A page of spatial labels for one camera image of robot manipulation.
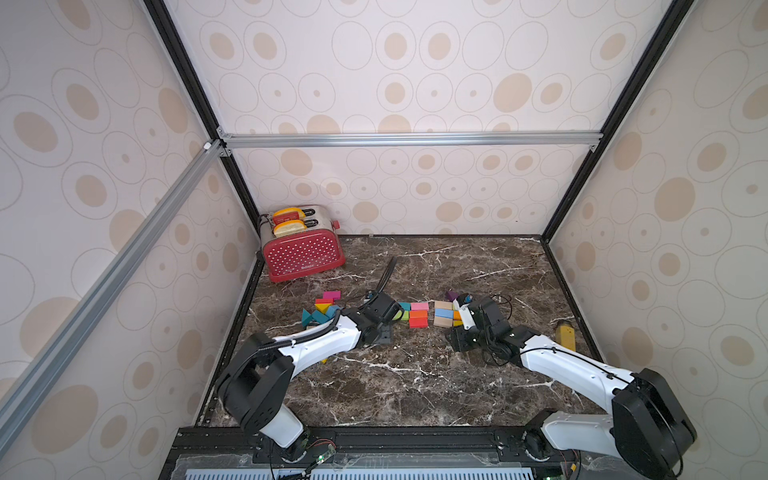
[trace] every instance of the wire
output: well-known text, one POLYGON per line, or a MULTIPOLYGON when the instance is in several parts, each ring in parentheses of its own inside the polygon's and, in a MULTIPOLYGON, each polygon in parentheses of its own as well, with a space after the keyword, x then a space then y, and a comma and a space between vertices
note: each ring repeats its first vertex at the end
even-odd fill
POLYGON ((581 465, 581 450, 574 450, 574 453, 578 458, 578 467, 576 468, 576 476, 573 477, 573 480, 578 480, 578 476, 581 475, 581 469, 583 468, 581 465))
POLYGON ((620 376, 616 375, 615 373, 613 373, 613 372, 609 372, 608 370, 606 370, 606 369, 604 369, 603 367, 599 366, 599 365, 598 365, 597 363, 595 363, 595 362, 591 362, 590 360, 584 359, 584 358, 582 358, 581 356, 579 356, 579 355, 576 355, 575 353, 572 353, 572 352, 568 352, 567 350, 563 350, 563 349, 555 348, 555 347, 553 347, 553 346, 538 346, 538 347, 536 347, 536 348, 534 348, 534 349, 527 349, 527 350, 523 350, 522 352, 520 352, 520 355, 522 355, 522 354, 524 354, 524 353, 528 353, 528 352, 535 352, 536 350, 549 350, 550 352, 553 352, 553 353, 564 353, 564 354, 566 354, 566 355, 570 355, 570 356, 572 356, 572 357, 575 357, 575 358, 577 358, 577 359, 581 360, 581 361, 582 361, 582 362, 584 362, 584 363, 587 363, 587 364, 589 364, 589 365, 592 365, 594 368, 596 368, 596 369, 598 369, 598 370, 601 370, 601 371, 605 372, 605 373, 608 375, 608 378, 609 378, 609 379, 619 379, 619 380, 621 380, 622 382, 626 383, 627 385, 629 385, 629 384, 631 383, 631 382, 628 382, 628 381, 627 381, 627 380, 625 380, 625 379, 622 379, 620 376))

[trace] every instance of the metal rail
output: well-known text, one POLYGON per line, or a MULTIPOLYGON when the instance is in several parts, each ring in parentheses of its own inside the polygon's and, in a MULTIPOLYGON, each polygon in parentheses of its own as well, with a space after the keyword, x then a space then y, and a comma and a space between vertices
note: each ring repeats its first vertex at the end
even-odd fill
POLYGON ((0 458, 43 403, 101 317, 222 151, 221 142, 215 140, 207 150, 202 150, 194 158, 88 295, 81 300, 57 336, 17 381, 15 389, 0 406, 0 458))
POLYGON ((481 131, 402 134, 223 134, 227 148, 402 147, 418 145, 597 145, 599 131, 481 131))

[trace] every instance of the yellow block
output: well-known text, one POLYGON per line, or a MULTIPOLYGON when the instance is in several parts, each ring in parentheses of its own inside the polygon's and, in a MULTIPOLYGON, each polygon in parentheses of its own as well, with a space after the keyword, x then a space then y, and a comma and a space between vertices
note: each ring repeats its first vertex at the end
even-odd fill
POLYGON ((554 340, 565 348, 576 351, 576 332, 567 323, 558 325, 558 328, 554 331, 554 340))
POLYGON ((325 315, 328 313, 328 309, 333 305, 332 303, 315 303, 315 308, 317 308, 317 311, 325 315))

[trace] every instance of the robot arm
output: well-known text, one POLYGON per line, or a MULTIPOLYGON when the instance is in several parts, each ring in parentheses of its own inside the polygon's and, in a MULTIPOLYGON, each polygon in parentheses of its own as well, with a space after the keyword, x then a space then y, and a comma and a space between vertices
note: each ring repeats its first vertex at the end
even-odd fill
POLYGON ((394 321, 402 308, 383 290, 396 263, 393 257, 363 305, 337 310, 332 321, 304 332, 276 338, 259 332, 243 343, 216 380, 216 391, 247 435, 262 432, 283 448, 286 459, 303 455, 306 431, 283 404, 288 384, 331 355, 373 344, 381 327, 394 321))
POLYGON ((460 308, 469 328, 447 335, 455 351, 481 348, 502 361, 543 373, 597 403, 607 415, 572 415, 545 410, 527 425, 528 454, 544 460, 556 450, 587 450, 622 458, 648 478, 666 478, 696 441, 691 424, 667 381, 595 362, 564 349, 525 326, 512 328, 486 297, 465 298, 460 308))

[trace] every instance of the black frame edge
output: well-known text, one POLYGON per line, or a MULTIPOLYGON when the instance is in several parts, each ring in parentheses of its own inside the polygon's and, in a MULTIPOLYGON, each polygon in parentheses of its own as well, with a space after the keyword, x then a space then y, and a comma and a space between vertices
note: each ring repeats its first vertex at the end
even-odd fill
POLYGON ((592 334, 587 328, 587 323, 584 321, 584 316, 581 315, 581 310, 579 310, 578 304, 576 304, 576 299, 574 298, 573 293, 571 293, 571 289, 568 287, 568 283, 565 281, 565 277, 560 270, 558 261, 554 258, 552 249, 549 248, 549 242, 541 242, 541 247, 544 248, 544 255, 546 255, 547 261, 552 266, 554 276, 558 279, 560 290, 562 290, 563 294, 565 295, 565 301, 568 302, 568 306, 571 308, 571 311, 574 314, 574 318, 576 319, 578 328, 581 331, 581 335, 584 337, 584 341, 587 343, 587 348, 589 348, 589 353, 591 353, 593 359, 597 360, 598 362, 604 362, 603 356, 600 354, 600 350, 598 350, 598 345, 594 341, 594 338, 592 338, 592 334))
POLYGON ((659 26, 656 28, 654 36, 651 37, 643 55, 640 57, 640 61, 635 66, 632 75, 624 86, 624 90, 619 95, 616 105, 614 105, 611 113, 608 115, 601 129, 603 137, 600 143, 594 151, 587 153, 584 162, 579 167, 558 208, 554 211, 552 218, 544 229, 544 233, 541 235, 542 243, 549 243, 560 227, 560 224, 568 215, 568 211, 570 211, 576 201, 581 189, 584 188, 607 146, 618 132, 621 122, 629 114, 632 104, 642 91, 643 86, 645 86, 650 74, 666 51, 667 46, 677 32, 677 28, 693 3, 694 0, 674 0, 667 9, 666 14, 664 14, 659 26))
POLYGON ((203 405, 200 407, 200 411, 195 417, 195 426, 208 425, 214 415, 218 400, 216 393, 214 392, 216 379, 219 378, 224 370, 224 367, 229 364, 230 359, 235 352, 235 347, 237 347, 237 339, 240 338, 240 331, 243 329, 245 318, 248 316, 248 309, 250 308, 250 304, 253 302, 253 297, 256 295, 256 288, 259 286, 259 278, 261 278, 261 273, 263 272, 265 265, 266 262, 264 261, 264 256, 261 253, 261 250, 259 250, 256 254, 256 263, 253 265, 253 271, 250 273, 250 277, 248 278, 248 284, 246 286, 245 292, 243 293, 243 298, 240 299, 240 305, 237 306, 237 312, 235 313, 234 321, 232 322, 230 331, 227 334, 227 339, 224 341, 224 347, 221 350, 221 355, 219 356, 218 363, 216 364, 216 369, 214 370, 213 376, 210 377, 208 387, 205 390, 203 405))
POLYGON ((219 139, 224 144, 225 151, 227 152, 227 156, 222 156, 221 158, 224 170, 227 171, 237 196, 240 198, 240 202, 243 204, 246 214, 253 224, 253 228, 256 229, 257 235, 260 235, 259 209, 253 201, 253 197, 251 197, 237 162, 232 158, 230 151, 226 149, 226 139, 221 138, 219 134, 219 121, 216 119, 216 114, 210 106, 208 97, 205 95, 203 84, 200 83, 200 78, 197 76, 187 50, 184 48, 184 43, 181 41, 181 36, 170 17, 165 2, 163 0, 144 0, 144 4, 147 6, 147 11, 152 18, 157 33, 163 39, 165 49, 170 55, 170 59, 174 63, 179 77, 192 99, 197 114, 200 115, 208 136, 219 139))
MULTIPOLYGON (((333 439, 340 454, 485 453, 496 456, 499 462, 529 467, 537 474, 536 478, 560 475, 561 461, 576 462, 577 459, 572 450, 562 451, 561 455, 553 455, 544 462, 529 458, 521 440, 524 426, 309 428, 314 435, 333 439)), ((310 464, 307 458, 293 464, 285 463, 272 440, 264 435, 247 438, 239 427, 190 427, 179 429, 159 480, 168 480, 177 460, 184 456, 226 454, 248 454, 254 465, 271 465, 275 469, 305 468, 310 464)))

